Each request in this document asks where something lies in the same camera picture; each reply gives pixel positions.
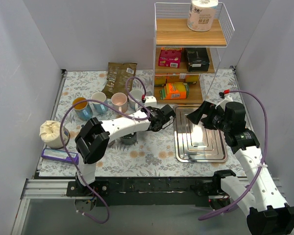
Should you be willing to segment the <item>white blue gradient mug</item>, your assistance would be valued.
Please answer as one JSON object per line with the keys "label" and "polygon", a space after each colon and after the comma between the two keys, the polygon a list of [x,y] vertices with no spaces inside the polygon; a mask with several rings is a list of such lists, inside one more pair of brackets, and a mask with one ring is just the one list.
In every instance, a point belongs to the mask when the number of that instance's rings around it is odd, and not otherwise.
{"label": "white blue gradient mug", "polygon": [[130,94],[128,96],[129,106],[134,111],[137,111],[140,106],[135,101],[142,102],[143,92],[138,89],[134,89],[134,90],[131,90],[129,94]]}

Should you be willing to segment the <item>dark green mug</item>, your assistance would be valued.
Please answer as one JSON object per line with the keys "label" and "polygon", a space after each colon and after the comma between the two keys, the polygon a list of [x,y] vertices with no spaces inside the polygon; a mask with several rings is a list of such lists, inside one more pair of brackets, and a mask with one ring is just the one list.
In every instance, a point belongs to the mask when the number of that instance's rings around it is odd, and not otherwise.
{"label": "dark green mug", "polygon": [[120,140],[125,145],[133,145],[137,141],[137,133],[130,133],[128,135],[120,137]]}

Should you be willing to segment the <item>pink mug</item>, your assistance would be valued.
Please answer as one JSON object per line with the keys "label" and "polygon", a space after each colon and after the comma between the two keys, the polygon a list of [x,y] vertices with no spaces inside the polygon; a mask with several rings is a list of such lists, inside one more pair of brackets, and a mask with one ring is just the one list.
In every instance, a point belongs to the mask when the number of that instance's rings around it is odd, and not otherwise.
{"label": "pink mug", "polygon": [[124,93],[115,93],[111,97],[112,110],[124,114],[128,109],[127,96]]}

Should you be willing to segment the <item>light blue mug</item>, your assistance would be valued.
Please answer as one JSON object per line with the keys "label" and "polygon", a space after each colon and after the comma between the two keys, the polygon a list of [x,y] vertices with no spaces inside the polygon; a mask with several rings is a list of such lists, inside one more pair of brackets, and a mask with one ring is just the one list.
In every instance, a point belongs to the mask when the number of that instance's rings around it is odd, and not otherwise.
{"label": "light blue mug", "polygon": [[99,103],[93,102],[93,106],[99,114],[105,114],[108,111],[107,106],[104,105],[104,104],[108,104],[105,93],[96,92],[92,94],[91,99],[99,101]]}

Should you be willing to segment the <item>blue mug yellow inside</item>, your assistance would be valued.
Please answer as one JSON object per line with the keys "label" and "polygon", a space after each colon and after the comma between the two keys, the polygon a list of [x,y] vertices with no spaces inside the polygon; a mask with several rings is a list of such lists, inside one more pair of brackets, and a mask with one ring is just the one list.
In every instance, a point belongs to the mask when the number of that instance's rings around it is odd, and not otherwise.
{"label": "blue mug yellow inside", "polygon": [[88,121],[93,117],[93,111],[89,103],[87,101],[82,102],[83,100],[86,100],[86,98],[78,97],[72,102],[72,105],[75,105],[74,110],[77,116],[82,121]]}

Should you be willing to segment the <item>mauve purple mug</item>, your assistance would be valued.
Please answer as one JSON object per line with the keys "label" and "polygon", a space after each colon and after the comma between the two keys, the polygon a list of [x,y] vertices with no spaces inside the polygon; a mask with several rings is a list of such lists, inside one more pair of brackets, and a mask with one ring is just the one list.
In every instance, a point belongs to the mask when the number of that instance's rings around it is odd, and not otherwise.
{"label": "mauve purple mug", "polygon": [[115,141],[116,140],[113,140],[113,141],[109,142],[108,147],[111,147],[115,143]]}

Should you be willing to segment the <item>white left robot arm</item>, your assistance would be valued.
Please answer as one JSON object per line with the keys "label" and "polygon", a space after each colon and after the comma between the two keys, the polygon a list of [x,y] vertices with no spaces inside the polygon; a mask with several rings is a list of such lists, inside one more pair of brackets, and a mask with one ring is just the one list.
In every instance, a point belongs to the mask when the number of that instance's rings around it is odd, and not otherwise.
{"label": "white left robot arm", "polygon": [[99,121],[91,118],[75,138],[79,154],[76,171],[77,189],[82,195],[94,192],[96,163],[105,155],[108,144],[137,132],[158,132],[174,122],[176,114],[170,105],[162,108],[144,107],[127,117]]}

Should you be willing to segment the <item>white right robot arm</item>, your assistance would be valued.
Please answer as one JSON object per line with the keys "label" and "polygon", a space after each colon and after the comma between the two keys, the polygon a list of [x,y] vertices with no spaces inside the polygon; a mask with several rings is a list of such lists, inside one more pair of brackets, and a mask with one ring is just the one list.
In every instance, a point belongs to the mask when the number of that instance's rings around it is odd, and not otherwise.
{"label": "white right robot arm", "polygon": [[263,163],[260,144],[255,134],[246,128],[243,104],[228,101],[215,105],[203,102],[187,115],[187,119],[210,130],[224,133],[225,142],[241,163],[249,181],[245,188],[232,172],[215,172],[212,190],[227,193],[246,215],[253,235],[289,235],[294,229],[294,206],[290,206],[275,185]]}

